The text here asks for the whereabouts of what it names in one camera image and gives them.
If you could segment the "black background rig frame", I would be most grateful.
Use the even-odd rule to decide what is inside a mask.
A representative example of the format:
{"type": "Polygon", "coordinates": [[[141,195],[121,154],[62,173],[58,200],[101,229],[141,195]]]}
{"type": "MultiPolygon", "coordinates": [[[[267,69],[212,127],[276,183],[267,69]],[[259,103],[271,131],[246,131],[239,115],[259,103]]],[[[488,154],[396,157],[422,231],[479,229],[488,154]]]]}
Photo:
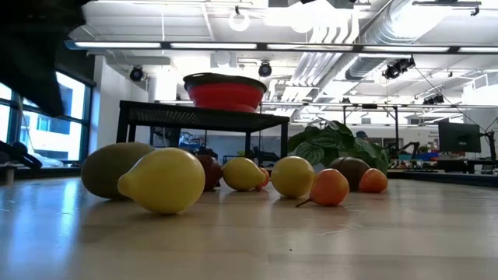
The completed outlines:
{"type": "Polygon", "coordinates": [[[349,107],[352,109],[376,110],[382,109],[388,116],[395,120],[395,148],[400,148],[399,138],[399,121],[398,121],[398,105],[392,104],[376,104],[376,103],[341,103],[339,105],[343,112],[343,124],[346,124],[346,111],[349,107]]]}

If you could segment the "dark red apple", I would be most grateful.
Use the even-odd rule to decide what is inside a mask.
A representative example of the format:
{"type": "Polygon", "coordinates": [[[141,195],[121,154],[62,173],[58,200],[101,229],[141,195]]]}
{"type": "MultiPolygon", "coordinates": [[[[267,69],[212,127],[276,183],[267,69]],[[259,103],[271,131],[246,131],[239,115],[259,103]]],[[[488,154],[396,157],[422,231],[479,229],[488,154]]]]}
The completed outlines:
{"type": "Polygon", "coordinates": [[[221,166],[217,159],[210,155],[197,155],[196,157],[205,172],[204,192],[213,191],[215,187],[220,185],[219,181],[223,176],[221,166]]]}

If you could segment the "dark computer monitor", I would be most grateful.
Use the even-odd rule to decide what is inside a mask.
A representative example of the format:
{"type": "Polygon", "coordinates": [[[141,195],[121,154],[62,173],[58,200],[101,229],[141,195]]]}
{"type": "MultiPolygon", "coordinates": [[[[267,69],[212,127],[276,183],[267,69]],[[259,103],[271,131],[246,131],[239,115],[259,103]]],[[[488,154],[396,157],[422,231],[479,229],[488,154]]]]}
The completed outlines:
{"type": "Polygon", "coordinates": [[[438,123],[441,152],[481,152],[481,135],[477,124],[438,123]]]}

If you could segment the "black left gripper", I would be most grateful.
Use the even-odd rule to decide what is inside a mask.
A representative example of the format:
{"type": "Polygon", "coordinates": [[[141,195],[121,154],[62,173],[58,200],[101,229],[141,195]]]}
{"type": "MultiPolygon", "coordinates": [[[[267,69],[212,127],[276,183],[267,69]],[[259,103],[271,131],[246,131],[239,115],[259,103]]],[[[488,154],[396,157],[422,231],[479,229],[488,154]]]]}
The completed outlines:
{"type": "Polygon", "coordinates": [[[54,58],[86,23],[86,0],[0,0],[0,83],[51,117],[65,115],[54,58]]]}

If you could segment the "small orange front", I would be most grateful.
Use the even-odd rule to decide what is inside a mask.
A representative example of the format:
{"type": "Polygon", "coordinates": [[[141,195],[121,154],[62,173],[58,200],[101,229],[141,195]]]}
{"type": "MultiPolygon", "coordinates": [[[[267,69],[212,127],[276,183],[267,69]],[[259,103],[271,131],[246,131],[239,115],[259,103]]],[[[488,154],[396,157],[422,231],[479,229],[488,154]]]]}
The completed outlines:
{"type": "Polygon", "coordinates": [[[325,169],[314,178],[309,198],[297,204],[296,207],[308,202],[321,206],[337,206],[345,200],[348,193],[349,182],[347,179],[336,169],[325,169]]]}

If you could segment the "small orange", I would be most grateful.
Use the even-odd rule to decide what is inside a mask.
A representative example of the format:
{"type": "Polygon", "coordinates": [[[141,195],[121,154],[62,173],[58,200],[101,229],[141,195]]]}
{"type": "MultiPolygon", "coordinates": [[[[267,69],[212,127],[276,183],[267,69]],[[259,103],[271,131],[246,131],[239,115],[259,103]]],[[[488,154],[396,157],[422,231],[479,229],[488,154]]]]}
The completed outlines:
{"type": "Polygon", "coordinates": [[[309,198],[297,204],[296,207],[308,202],[321,206],[337,206],[345,200],[348,193],[349,182],[347,179],[336,169],[325,169],[314,178],[309,198]]]}
{"type": "Polygon", "coordinates": [[[388,189],[387,176],[378,169],[370,168],[359,182],[359,190],[367,193],[381,193],[388,189]]]}

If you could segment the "red collapsible bowl grey rim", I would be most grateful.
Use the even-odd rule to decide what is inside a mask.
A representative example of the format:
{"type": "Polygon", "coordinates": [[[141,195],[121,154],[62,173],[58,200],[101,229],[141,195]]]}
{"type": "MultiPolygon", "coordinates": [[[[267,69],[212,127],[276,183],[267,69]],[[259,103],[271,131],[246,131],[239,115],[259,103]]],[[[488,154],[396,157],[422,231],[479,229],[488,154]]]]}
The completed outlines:
{"type": "Polygon", "coordinates": [[[183,77],[184,89],[196,107],[254,113],[267,86],[252,78],[211,72],[183,77]]]}

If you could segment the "silver ventilation duct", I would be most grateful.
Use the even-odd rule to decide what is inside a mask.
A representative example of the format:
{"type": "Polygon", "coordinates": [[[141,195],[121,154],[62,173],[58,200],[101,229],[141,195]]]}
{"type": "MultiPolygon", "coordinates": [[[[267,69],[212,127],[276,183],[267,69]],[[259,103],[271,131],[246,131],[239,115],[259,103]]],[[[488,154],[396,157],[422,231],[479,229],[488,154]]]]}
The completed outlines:
{"type": "MultiPolygon", "coordinates": [[[[412,44],[430,31],[432,23],[419,23],[423,8],[414,6],[415,0],[393,0],[360,36],[361,44],[412,44]]],[[[385,58],[365,58],[357,56],[345,71],[347,80],[364,79],[372,70],[381,65],[385,58]]]]}

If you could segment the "dark background desk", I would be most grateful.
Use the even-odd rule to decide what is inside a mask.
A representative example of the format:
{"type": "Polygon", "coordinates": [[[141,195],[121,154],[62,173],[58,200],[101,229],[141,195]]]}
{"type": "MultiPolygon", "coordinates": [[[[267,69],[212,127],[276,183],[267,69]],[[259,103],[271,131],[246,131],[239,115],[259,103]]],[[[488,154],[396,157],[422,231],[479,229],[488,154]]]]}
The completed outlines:
{"type": "Polygon", "coordinates": [[[478,173],[493,175],[498,168],[498,160],[491,159],[438,159],[437,168],[445,173],[468,173],[474,174],[475,167],[481,166],[478,173]]]}

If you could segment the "black perforated metal stand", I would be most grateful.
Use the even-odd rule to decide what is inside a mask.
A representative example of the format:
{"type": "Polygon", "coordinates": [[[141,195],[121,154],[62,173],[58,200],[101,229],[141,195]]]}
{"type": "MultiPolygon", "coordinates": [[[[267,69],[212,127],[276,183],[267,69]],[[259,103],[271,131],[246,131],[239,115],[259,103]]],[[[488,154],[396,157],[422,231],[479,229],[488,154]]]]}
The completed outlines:
{"type": "Polygon", "coordinates": [[[119,107],[117,143],[133,142],[138,126],[188,128],[205,131],[243,132],[245,134],[245,152],[249,152],[252,133],[280,126],[280,156],[286,157],[288,155],[288,117],[127,100],[122,100],[119,107]]]}

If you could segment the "artificial green leafy plant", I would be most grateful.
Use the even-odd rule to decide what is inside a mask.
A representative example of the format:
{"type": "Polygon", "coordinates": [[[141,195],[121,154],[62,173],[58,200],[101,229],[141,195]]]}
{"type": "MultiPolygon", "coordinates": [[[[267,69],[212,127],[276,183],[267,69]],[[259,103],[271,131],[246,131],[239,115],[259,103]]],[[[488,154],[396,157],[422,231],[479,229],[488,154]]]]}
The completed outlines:
{"type": "Polygon", "coordinates": [[[387,173],[390,159],[386,149],[370,141],[357,138],[339,121],[323,119],[324,127],[306,126],[288,140],[289,153],[308,161],[311,166],[329,166],[339,157],[363,160],[371,168],[387,173]]]}

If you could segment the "yellow lemon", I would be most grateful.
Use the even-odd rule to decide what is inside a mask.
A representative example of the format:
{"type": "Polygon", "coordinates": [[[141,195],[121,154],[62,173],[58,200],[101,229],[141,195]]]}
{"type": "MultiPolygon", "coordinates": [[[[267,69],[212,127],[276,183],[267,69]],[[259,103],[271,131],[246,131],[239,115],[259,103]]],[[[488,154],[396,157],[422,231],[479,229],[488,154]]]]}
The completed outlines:
{"type": "Polygon", "coordinates": [[[262,185],[267,176],[251,160],[245,157],[230,159],[222,166],[225,183],[235,191],[249,191],[262,185]]]}
{"type": "Polygon", "coordinates": [[[117,181],[117,189],[144,209],[173,215],[201,196],[205,171],[200,161],[179,148],[157,149],[143,156],[117,181]]]}
{"type": "Polygon", "coordinates": [[[314,182],[314,168],[299,156],[280,159],[271,172],[273,187],[287,198],[300,198],[307,194],[314,182]]]}

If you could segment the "long ceiling light strip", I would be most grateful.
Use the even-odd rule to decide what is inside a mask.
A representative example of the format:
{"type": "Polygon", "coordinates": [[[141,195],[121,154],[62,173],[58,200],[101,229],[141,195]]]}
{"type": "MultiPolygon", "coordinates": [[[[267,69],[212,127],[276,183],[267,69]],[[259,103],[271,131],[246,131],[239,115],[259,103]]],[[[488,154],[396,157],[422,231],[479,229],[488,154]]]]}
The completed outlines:
{"type": "Polygon", "coordinates": [[[421,44],[311,44],[180,41],[77,41],[67,40],[70,50],[173,50],[173,51],[282,51],[354,54],[498,55],[498,46],[421,44]]]}

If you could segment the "large window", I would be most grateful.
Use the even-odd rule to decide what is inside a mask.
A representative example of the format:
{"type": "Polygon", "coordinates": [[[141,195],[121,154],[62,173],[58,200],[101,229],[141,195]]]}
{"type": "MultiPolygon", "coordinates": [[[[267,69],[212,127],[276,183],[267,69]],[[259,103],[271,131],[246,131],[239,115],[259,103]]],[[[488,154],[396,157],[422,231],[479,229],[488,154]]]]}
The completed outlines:
{"type": "Polygon", "coordinates": [[[0,83],[0,141],[19,144],[44,167],[77,163],[88,152],[92,88],[57,74],[65,112],[49,117],[38,106],[0,83]]]}

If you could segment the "small orange pear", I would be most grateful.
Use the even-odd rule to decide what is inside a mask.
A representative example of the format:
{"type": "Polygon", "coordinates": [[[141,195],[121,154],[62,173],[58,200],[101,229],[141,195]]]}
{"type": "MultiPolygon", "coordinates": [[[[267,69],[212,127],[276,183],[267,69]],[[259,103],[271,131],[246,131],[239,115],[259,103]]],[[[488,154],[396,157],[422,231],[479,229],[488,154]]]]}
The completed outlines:
{"type": "Polygon", "coordinates": [[[270,181],[270,175],[268,171],[264,167],[260,167],[260,171],[265,175],[265,180],[255,188],[257,191],[260,191],[264,187],[266,187],[270,181]]]}

